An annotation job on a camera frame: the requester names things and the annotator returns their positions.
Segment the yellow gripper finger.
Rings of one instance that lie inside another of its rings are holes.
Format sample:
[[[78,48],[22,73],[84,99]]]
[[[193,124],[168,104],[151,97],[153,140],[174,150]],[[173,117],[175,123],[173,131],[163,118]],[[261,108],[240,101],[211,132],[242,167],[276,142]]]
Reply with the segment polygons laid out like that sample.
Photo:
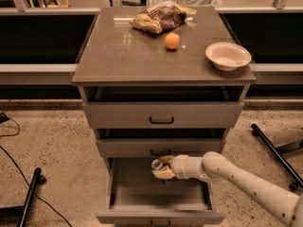
[[[168,166],[165,166],[165,167],[163,167],[161,169],[158,169],[158,170],[154,170],[152,172],[152,174],[156,178],[161,179],[161,180],[170,180],[175,176],[172,169],[169,168]]]
[[[159,161],[162,163],[163,166],[170,166],[174,158],[175,158],[174,155],[166,155],[166,156],[161,156],[159,158]]]

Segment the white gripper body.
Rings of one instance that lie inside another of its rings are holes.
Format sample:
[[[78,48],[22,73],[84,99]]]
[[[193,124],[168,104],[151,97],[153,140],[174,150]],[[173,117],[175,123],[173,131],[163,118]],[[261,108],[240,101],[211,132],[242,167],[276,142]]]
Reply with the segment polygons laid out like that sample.
[[[188,179],[186,171],[187,155],[175,156],[170,164],[170,168],[178,179]]]

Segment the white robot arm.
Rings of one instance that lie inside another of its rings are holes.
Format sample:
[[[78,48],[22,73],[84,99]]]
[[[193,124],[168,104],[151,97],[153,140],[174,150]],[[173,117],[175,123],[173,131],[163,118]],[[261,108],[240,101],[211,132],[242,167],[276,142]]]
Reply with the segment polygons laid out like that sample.
[[[210,151],[202,157],[167,155],[151,163],[152,174],[160,180],[197,179],[212,183],[227,180],[257,202],[286,227],[303,227],[303,196],[267,182]]]

